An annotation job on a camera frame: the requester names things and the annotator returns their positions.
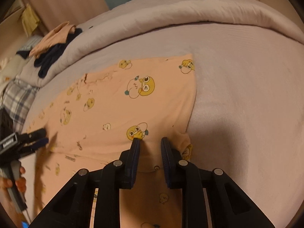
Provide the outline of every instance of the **pillow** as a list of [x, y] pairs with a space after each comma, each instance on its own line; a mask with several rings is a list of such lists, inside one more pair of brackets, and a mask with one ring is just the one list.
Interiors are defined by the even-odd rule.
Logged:
[[19, 55], [14, 55], [12, 59], [6, 64], [4, 69], [0, 72], [0, 85], [14, 79], [19, 74], [23, 67], [27, 64], [30, 58], [26, 60]]
[[39, 35], [33, 35], [29, 40], [17, 51], [16, 54], [22, 56], [23, 59], [28, 58], [30, 51], [41, 41], [43, 37]]

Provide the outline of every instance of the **plaid fabric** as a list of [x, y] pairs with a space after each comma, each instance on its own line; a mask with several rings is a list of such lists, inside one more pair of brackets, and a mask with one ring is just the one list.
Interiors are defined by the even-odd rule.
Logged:
[[13, 119], [14, 132], [21, 133], [38, 90], [38, 87], [32, 87], [19, 79], [15, 79], [7, 85], [3, 94], [3, 106]]

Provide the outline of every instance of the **black clamp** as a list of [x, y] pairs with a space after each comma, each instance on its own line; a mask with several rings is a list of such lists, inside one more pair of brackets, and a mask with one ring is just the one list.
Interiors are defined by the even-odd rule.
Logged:
[[20, 178], [19, 159], [45, 146], [49, 142], [49, 139], [45, 138], [46, 134], [46, 130], [41, 128], [30, 134], [20, 135], [16, 132], [0, 141], [0, 176], [9, 178], [13, 183], [8, 192], [18, 213], [27, 209], [25, 198], [15, 184], [15, 180]]
[[131, 189], [135, 183], [140, 140], [135, 138], [119, 160], [103, 169], [79, 170], [43, 208], [30, 228], [87, 228], [90, 226], [95, 189], [95, 228], [120, 227], [119, 189]]
[[206, 189], [213, 228], [274, 228], [274, 225], [221, 169], [197, 168], [161, 140], [161, 154], [168, 188], [183, 193], [183, 228], [207, 228], [208, 219], [203, 189]]

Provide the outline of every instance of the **cartoon duck print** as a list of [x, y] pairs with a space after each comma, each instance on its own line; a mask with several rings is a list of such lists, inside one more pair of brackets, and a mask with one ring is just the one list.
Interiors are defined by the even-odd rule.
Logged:
[[56, 168], [55, 168], [55, 175], [58, 176], [60, 173], [60, 166], [58, 163], [56, 163]]
[[142, 223], [140, 228], [161, 228], [160, 225], [152, 225], [150, 223]]
[[80, 85], [83, 81], [85, 81], [85, 78], [81, 78], [81, 79], [78, 79], [77, 81], [75, 81], [75, 83], [73, 83], [67, 90], [67, 95], [70, 96], [72, 95], [72, 93], [74, 92], [75, 88], [77, 89], [78, 93], [79, 93], [79, 88], [80, 88]]
[[52, 145], [50, 145], [50, 151], [54, 152], [54, 149], [56, 146], [57, 146], [56, 143], [53, 143]]
[[137, 98], [139, 95], [148, 96], [153, 93], [154, 89], [155, 82], [151, 76], [146, 76], [142, 79], [136, 76], [129, 81], [125, 95], [129, 95], [130, 98]]
[[126, 60], [122, 60], [119, 62], [118, 66], [121, 69], [130, 69], [132, 67], [132, 63], [130, 60], [126, 61]]
[[147, 130], [148, 125], [145, 122], [142, 122], [138, 125], [132, 126], [127, 130], [127, 137], [129, 140], [133, 140], [134, 138], [143, 139], [145, 135], [148, 135], [149, 132]]
[[77, 141], [77, 146], [80, 151], [82, 151], [82, 146], [80, 145], [80, 141]]
[[47, 188], [45, 187], [45, 184], [42, 184], [42, 189], [41, 189], [41, 193], [45, 194], [47, 191]]
[[80, 100], [80, 98], [81, 98], [81, 93], [78, 93], [76, 96], [76, 101]]
[[60, 112], [60, 123], [61, 123], [61, 125], [67, 125], [70, 122], [71, 116], [72, 116], [72, 111], [64, 108]]
[[26, 132], [27, 132], [27, 133], [30, 133], [31, 129], [32, 129], [31, 126], [29, 126], [29, 127], [27, 128], [27, 131], [26, 131]]
[[44, 113], [44, 111], [42, 111], [42, 112], [39, 114], [39, 118], [40, 118], [41, 120], [43, 120], [44, 117], [45, 117], [45, 113]]
[[76, 87], [75, 85], [72, 85], [72, 86], [69, 87], [69, 89], [66, 92], [68, 96], [72, 95], [75, 87]]
[[85, 107], [83, 111], [86, 112], [87, 110], [91, 109], [95, 104], [95, 99], [89, 98], [88, 101], [85, 103]]
[[159, 194], [159, 202], [161, 203], [161, 204], [165, 204], [166, 202], [168, 202], [169, 201], [169, 196], [167, 195], [167, 194], [165, 194], [165, 193], [161, 193], [161, 194]]
[[183, 74], [188, 74], [191, 72], [191, 70], [195, 70], [193, 61], [191, 59], [183, 60], [179, 68]]
[[185, 150], [182, 152], [181, 157], [182, 157], [184, 160], [187, 160], [187, 161], [190, 160], [192, 148], [193, 148], [192, 144], [189, 144], [189, 145], [185, 148]]
[[102, 129], [105, 131], [111, 129], [111, 124], [109, 124], [109, 123], [104, 124]]

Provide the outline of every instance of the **navy blue cloth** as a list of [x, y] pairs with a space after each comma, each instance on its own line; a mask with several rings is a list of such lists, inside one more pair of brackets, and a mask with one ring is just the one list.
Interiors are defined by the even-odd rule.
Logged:
[[63, 54], [66, 47], [71, 43], [79, 34], [82, 33], [81, 28], [76, 28], [75, 33], [69, 33], [66, 42], [63, 44], [55, 44], [48, 49], [47, 52], [42, 53], [39, 58], [34, 62], [34, 67], [39, 68], [38, 76], [45, 78], [47, 73], [54, 62]]

